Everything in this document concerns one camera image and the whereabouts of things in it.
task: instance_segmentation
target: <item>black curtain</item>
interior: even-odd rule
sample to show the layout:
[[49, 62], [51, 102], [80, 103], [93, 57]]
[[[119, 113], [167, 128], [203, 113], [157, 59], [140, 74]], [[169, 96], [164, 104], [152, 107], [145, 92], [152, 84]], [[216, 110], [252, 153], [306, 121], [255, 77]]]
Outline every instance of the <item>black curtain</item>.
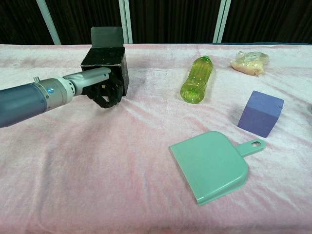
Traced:
[[0, 43], [54, 44], [36, 0], [0, 0]]
[[61, 44], [91, 44], [93, 26], [121, 26], [118, 0], [45, 0]]
[[312, 43], [312, 1], [232, 0], [222, 42]]
[[212, 42], [220, 0], [129, 0], [133, 43]]

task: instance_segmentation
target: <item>handle hole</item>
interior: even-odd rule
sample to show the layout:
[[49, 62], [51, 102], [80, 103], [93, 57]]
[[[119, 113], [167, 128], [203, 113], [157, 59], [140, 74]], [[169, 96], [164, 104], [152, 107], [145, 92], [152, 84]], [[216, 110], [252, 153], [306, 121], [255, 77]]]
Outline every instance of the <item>handle hole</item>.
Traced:
[[261, 145], [261, 143], [259, 141], [255, 141], [252, 143], [253, 147], [259, 147]]

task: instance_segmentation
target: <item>white pole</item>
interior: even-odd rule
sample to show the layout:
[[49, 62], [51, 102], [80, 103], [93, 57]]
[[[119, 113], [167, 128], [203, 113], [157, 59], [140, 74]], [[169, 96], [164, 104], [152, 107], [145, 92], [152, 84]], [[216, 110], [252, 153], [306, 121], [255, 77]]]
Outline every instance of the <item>white pole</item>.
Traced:
[[54, 45], [61, 45], [58, 32], [54, 26], [53, 20], [51, 18], [51, 15], [50, 15], [50, 12], [49, 12], [49, 9], [45, 0], [37, 0], [37, 5], [41, 11], [45, 24], [48, 27], [48, 30], [50, 32]]

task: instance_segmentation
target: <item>black cardboard box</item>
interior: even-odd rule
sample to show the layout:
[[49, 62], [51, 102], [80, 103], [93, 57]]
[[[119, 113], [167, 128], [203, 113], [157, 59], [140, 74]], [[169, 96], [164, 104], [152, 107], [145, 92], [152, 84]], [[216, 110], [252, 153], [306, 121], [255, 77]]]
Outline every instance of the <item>black cardboard box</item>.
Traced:
[[126, 96], [129, 77], [123, 46], [123, 33], [121, 27], [92, 27], [92, 47], [81, 63], [83, 71], [108, 67], [112, 70], [110, 76], [115, 76], [122, 82], [122, 95]]

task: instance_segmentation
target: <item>dustpan handle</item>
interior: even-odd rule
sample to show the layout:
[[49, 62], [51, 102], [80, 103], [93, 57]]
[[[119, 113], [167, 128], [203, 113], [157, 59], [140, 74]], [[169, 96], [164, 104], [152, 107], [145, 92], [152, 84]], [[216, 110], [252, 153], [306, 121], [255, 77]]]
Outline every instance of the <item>dustpan handle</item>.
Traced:
[[246, 143], [235, 146], [235, 149], [242, 157], [255, 154], [265, 148], [265, 142], [260, 139], [254, 139]]

